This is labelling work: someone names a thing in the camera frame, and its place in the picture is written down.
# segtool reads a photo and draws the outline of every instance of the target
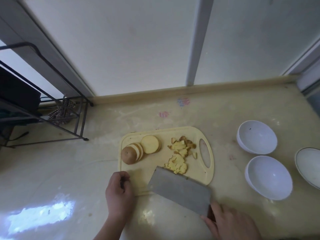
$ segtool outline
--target yellow plastic cutting board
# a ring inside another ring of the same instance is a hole
[[[162,142],[162,148],[160,151],[153,154],[144,154],[142,159],[135,164],[127,165],[121,160],[121,150],[127,145],[140,142],[146,135],[154,135],[158,137]],[[194,159],[193,156],[186,157],[185,161],[188,164],[188,170],[185,176],[197,180],[205,185],[208,185],[214,176],[214,156],[208,140],[205,135],[192,126],[171,128],[171,129],[158,129],[144,132],[134,132],[126,134],[120,140],[119,144],[119,156],[118,156],[118,169],[119,171],[127,171],[130,174],[130,179],[134,187],[135,195],[146,195],[151,193],[147,189],[147,185],[151,179],[151,176],[157,166],[163,166],[174,155],[174,151],[170,150],[167,145],[171,145],[171,138],[179,139],[181,136],[186,136],[197,145],[196,149],[192,149],[193,152],[198,154],[198,158]],[[209,151],[210,155],[210,167],[207,168],[202,160],[200,153],[199,142],[203,140]]]

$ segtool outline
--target cleaver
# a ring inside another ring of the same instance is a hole
[[[215,222],[210,206],[211,189],[206,185],[157,166],[147,188]]]

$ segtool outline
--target cutting board handle hole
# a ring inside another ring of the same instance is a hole
[[[210,161],[209,150],[208,150],[207,144],[202,139],[200,139],[199,141],[199,148],[200,148],[200,153],[201,153],[203,163],[207,168],[210,168],[211,161]]]

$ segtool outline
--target forearm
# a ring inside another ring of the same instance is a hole
[[[93,240],[119,240],[125,224],[124,220],[108,217]]]

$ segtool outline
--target hand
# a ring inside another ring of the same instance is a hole
[[[226,205],[211,204],[216,223],[201,216],[212,235],[218,240],[262,240],[252,218]]]
[[[106,188],[106,203],[108,205],[108,219],[126,223],[134,209],[134,191],[130,182],[130,175],[125,172],[112,174]]]

